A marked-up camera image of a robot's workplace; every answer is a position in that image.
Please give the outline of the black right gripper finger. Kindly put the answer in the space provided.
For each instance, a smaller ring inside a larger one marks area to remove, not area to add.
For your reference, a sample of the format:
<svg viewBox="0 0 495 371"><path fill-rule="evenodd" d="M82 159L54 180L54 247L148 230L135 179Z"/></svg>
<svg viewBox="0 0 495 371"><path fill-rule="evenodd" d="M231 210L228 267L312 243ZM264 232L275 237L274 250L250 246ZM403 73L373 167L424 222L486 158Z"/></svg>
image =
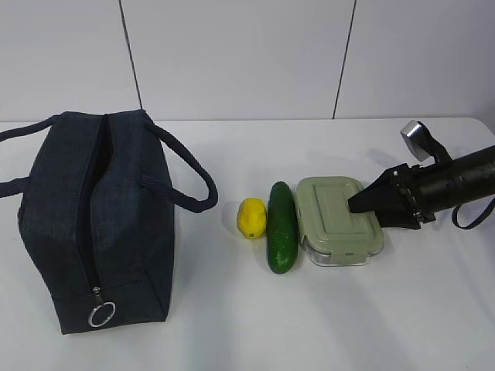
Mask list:
<svg viewBox="0 0 495 371"><path fill-rule="evenodd" d="M398 209L393 169L385 170L372 184L348 200L352 213L385 212Z"/></svg>
<svg viewBox="0 0 495 371"><path fill-rule="evenodd" d="M410 206L402 203L386 203L377 210L377 220L382 227L418 229L419 221Z"/></svg>

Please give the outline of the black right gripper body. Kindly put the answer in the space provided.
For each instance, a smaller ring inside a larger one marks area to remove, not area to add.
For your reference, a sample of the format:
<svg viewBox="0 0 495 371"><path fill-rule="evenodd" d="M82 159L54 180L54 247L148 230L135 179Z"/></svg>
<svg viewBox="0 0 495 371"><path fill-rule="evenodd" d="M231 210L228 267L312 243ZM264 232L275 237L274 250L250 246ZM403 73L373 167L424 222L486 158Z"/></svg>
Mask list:
<svg viewBox="0 0 495 371"><path fill-rule="evenodd" d="M393 167L394 185L400 199L400 203L411 207L417 220L419 229L421 224L436 221L435 214L427 211L424 196L419 190L419 179L423 168L419 165L409 167L407 164L401 164Z"/></svg>

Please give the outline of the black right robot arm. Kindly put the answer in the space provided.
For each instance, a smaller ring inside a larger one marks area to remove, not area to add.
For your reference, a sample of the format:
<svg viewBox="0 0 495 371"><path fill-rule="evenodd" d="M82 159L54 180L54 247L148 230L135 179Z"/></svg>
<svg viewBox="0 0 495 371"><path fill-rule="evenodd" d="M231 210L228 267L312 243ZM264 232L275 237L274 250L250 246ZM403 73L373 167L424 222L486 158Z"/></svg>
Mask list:
<svg viewBox="0 0 495 371"><path fill-rule="evenodd" d="M418 230L437 212L494 194L494 147L421 167L401 164L385 170L348 200L351 213L375 213L382 227Z"/></svg>

